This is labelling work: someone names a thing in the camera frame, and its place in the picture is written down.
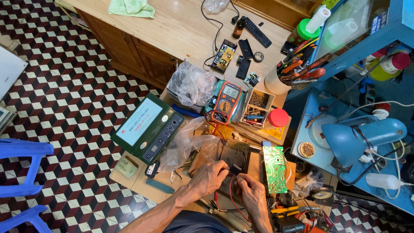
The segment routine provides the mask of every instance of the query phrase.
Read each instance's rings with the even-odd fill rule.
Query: plastic bag
[[[203,10],[209,14],[217,14],[226,8],[229,2],[230,0],[206,0],[203,4]]]
[[[298,196],[298,194],[300,194],[302,197],[307,197],[311,190],[323,186],[323,172],[322,170],[313,168],[309,174],[295,182],[295,185],[296,184],[299,186],[298,189],[302,189],[303,191],[295,190],[295,195]]]
[[[174,72],[167,88],[178,96],[182,105],[205,106],[214,95],[216,78],[213,73],[183,62]]]
[[[170,144],[160,156],[158,172],[172,172],[181,167],[187,160],[194,146],[200,148],[208,143],[217,144],[220,139],[214,135],[193,135],[193,131],[198,128],[207,128],[208,123],[205,118],[198,117],[186,121],[185,125],[179,129]]]

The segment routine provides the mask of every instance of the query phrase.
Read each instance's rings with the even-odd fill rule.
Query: brown glass bottle
[[[233,37],[236,39],[239,39],[241,36],[241,33],[243,32],[243,29],[246,25],[246,17],[242,16],[236,23],[236,26],[234,27],[233,31]]]

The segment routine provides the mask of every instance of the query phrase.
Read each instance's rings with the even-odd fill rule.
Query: blue desk lamp
[[[331,163],[334,168],[349,172],[369,147],[395,142],[407,135],[405,125],[392,118],[359,126],[359,130],[343,124],[322,125],[325,139],[335,155]]]

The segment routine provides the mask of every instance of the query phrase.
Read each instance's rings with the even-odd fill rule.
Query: multimeter rotary dial
[[[220,100],[218,106],[220,108],[220,112],[223,112],[227,115],[230,114],[231,109],[233,108],[233,104],[228,100]]]

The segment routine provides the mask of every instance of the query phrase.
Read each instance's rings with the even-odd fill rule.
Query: tv remote control
[[[253,34],[253,36],[255,36],[260,41],[260,43],[262,43],[265,48],[269,47],[272,44],[269,38],[263,34],[263,32],[247,17],[246,27]]]

